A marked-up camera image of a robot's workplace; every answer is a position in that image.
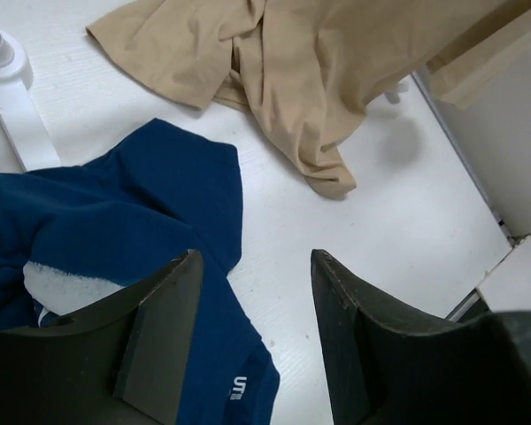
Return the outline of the blue t shirt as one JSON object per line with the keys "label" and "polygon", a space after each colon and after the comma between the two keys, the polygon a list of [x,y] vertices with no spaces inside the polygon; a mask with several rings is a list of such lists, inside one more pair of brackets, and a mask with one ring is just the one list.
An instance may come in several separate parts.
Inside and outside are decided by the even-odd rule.
{"label": "blue t shirt", "polygon": [[200,251],[179,423],[268,422],[280,376],[227,279],[242,210],[237,149],[157,119],[85,165],[0,173],[0,329],[41,327]]}

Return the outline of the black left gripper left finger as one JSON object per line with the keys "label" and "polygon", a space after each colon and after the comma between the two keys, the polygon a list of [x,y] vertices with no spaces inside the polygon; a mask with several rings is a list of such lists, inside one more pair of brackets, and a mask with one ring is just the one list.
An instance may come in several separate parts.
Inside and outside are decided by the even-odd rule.
{"label": "black left gripper left finger", "polygon": [[0,424],[173,424],[203,283],[190,250],[45,328],[0,331]]}

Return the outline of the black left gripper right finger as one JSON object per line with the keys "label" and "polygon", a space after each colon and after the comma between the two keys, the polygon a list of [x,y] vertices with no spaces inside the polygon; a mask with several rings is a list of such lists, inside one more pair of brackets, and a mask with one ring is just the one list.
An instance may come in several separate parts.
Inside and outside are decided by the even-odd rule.
{"label": "black left gripper right finger", "polygon": [[311,278],[335,423],[531,424],[531,312],[449,321],[323,250]]}

